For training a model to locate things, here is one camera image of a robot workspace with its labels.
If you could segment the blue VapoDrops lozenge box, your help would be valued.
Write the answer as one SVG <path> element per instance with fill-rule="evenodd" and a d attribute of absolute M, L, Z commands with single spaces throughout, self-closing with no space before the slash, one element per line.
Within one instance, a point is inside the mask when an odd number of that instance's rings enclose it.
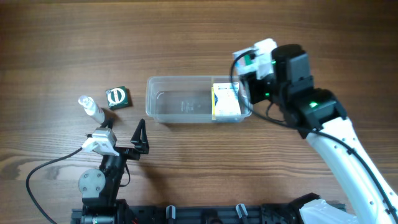
<path fill-rule="evenodd" d="M 215 114 L 215 92 L 214 92 L 214 87 L 211 87 L 211 119 L 212 121 L 216 120 L 216 114 Z"/>

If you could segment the small green square box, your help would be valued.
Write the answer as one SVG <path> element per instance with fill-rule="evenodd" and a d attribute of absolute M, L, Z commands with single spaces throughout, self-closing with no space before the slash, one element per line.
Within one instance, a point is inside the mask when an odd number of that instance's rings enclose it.
<path fill-rule="evenodd" d="M 105 94 L 110 110 L 118 110 L 130 106 L 129 95 L 125 86 L 108 89 Z"/>

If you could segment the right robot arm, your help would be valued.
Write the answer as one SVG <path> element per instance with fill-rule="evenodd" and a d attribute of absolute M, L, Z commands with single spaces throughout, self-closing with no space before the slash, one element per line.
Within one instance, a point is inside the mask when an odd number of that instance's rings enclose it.
<path fill-rule="evenodd" d="M 349 214 L 308 194 L 290 204 L 298 223 L 396 223 L 397 194 L 361 145 L 338 98 L 314 85 L 306 51 L 298 44 L 253 46 L 233 54 L 230 77 L 238 77 L 247 109 L 267 100 L 283 118 L 275 124 L 296 130 L 332 171 L 349 199 Z"/>

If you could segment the white green medicine box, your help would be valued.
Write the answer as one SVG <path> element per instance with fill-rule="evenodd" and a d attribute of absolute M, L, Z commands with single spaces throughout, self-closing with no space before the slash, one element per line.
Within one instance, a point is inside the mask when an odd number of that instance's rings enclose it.
<path fill-rule="evenodd" d="M 233 59 L 235 60 L 241 54 L 250 50 L 252 50 L 252 47 L 233 52 Z M 255 72 L 257 70 L 257 63 L 250 55 L 245 55 L 236 62 L 235 69 L 238 75 L 244 75 L 249 72 Z"/>

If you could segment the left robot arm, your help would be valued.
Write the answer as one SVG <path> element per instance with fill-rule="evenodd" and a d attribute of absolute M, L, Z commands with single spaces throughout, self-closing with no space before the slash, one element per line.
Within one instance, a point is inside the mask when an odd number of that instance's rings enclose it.
<path fill-rule="evenodd" d="M 124 173 L 129 173 L 127 161 L 138 161 L 141 155 L 149 153 L 146 122 L 139 121 L 130 142 L 133 147 L 116 145 L 113 120 L 107 122 L 90 134 L 83 143 L 85 152 L 95 152 L 103 156 L 97 169 L 85 171 L 78 181 L 82 194 L 83 208 L 72 211 L 71 223 L 138 223 L 138 218 L 129 208 L 125 199 L 118 199 Z"/>

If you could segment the white plaster box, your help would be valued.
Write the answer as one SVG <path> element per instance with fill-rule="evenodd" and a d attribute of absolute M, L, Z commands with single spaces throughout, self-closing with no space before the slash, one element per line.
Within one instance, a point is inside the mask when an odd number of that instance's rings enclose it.
<path fill-rule="evenodd" d="M 241 109 L 237 97 L 239 83 L 214 83 L 216 116 L 240 115 Z"/>

